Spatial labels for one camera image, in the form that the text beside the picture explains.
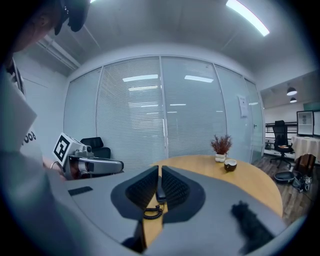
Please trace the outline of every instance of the wooden floor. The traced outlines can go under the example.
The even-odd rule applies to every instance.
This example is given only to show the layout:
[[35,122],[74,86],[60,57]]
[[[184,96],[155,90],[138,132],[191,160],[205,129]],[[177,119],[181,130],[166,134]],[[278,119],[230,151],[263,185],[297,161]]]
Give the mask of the wooden floor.
[[[270,159],[274,158],[274,156],[265,155],[261,160],[254,163],[254,165],[268,174],[272,180],[274,176],[278,172],[288,171],[288,164],[285,162],[281,163],[279,169],[277,169],[278,161],[273,161],[270,163]],[[313,177],[312,184],[308,192],[301,192],[294,188],[290,184],[278,184],[278,187],[283,204],[283,221],[290,225],[300,216],[308,213],[309,209],[313,206],[313,201],[316,199],[317,193],[319,191],[319,183],[320,183],[320,166],[314,166],[313,168]]]

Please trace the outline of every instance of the coiled cable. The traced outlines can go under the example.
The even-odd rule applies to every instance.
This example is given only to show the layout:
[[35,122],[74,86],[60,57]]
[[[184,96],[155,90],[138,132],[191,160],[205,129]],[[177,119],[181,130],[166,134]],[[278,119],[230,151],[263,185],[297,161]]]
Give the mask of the coiled cable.
[[[160,208],[160,205],[156,205],[155,208],[146,208],[143,212],[143,218],[146,220],[155,220],[158,219],[162,213],[163,213],[163,209]],[[153,215],[153,216],[148,216],[146,215],[146,212],[158,212],[157,215]]]

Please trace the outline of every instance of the office chair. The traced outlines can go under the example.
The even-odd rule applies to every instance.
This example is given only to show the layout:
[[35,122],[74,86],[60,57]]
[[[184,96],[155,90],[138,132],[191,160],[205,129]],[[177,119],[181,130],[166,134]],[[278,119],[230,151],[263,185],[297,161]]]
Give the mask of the office chair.
[[289,164],[289,169],[291,168],[291,163],[285,159],[286,154],[285,153],[291,153],[293,151],[292,146],[288,145],[288,128],[285,124],[285,121],[275,121],[274,127],[274,150],[281,153],[281,156],[273,158],[270,160],[270,163],[274,160],[280,160],[279,165],[277,168],[280,167],[281,162],[284,161],[287,164]]
[[91,146],[92,152],[96,158],[110,159],[111,150],[108,147],[104,147],[104,143],[100,137],[83,138],[80,142],[87,146]]

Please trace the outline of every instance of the potted plant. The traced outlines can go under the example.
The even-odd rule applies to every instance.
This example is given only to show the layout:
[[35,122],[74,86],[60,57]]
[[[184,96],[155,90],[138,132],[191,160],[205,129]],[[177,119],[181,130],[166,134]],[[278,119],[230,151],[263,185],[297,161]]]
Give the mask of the potted plant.
[[223,163],[226,160],[226,155],[232,146],[231,136],[225,135],[218,137],[214,135],[214,140],[211,141],[211,146],[215,151],[215,161]]

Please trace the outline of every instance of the white pot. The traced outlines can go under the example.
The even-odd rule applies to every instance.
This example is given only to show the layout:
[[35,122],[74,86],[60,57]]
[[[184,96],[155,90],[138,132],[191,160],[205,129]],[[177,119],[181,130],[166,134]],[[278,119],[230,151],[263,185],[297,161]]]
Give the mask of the white pot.
[[226,160],[226,154],[215,154],[215,161],[223,163]]

